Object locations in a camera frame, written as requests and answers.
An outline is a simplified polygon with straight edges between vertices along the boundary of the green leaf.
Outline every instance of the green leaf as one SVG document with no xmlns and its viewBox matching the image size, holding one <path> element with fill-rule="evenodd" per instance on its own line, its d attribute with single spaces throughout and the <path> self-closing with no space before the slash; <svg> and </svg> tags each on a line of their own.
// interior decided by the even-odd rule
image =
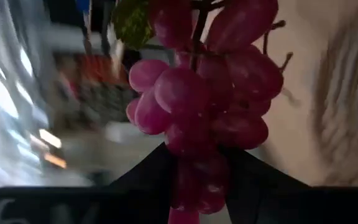
<svg viewBox="0 0 358 224">
<path fill-rule="evenodd" d="M 131 49 L 139 50 L 153 37 L 148 6 L 148 0 L 122 0 L 112 13 L 117 38 Z"/>
</svg>

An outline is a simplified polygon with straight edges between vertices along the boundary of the grape cluster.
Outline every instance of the grape cluster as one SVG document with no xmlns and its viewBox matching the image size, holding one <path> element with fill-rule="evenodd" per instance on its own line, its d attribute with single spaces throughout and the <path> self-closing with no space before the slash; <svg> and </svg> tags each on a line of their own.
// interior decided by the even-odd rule
<svg viewBox="0 0 358 224">
<path fill-rule="evenodd" d="M 223 208 L 229 183 L 217 145 L 253 149 L 269 135 L 262 115 L 281 92 L 283 76 L 252 43 L 271 29 L 278 3 L 225 0 L 205 43 L 192 38 L 191 10 L 190 0 L 150 0 L 150 25 L 175 49 L 176 67 L 135 64 L 129 81 L 142 95 L 127 115 L 146 134 L 164 132 L 168 150 L 179 157 L 172 208 L 210 214 Z"/>
</svg>

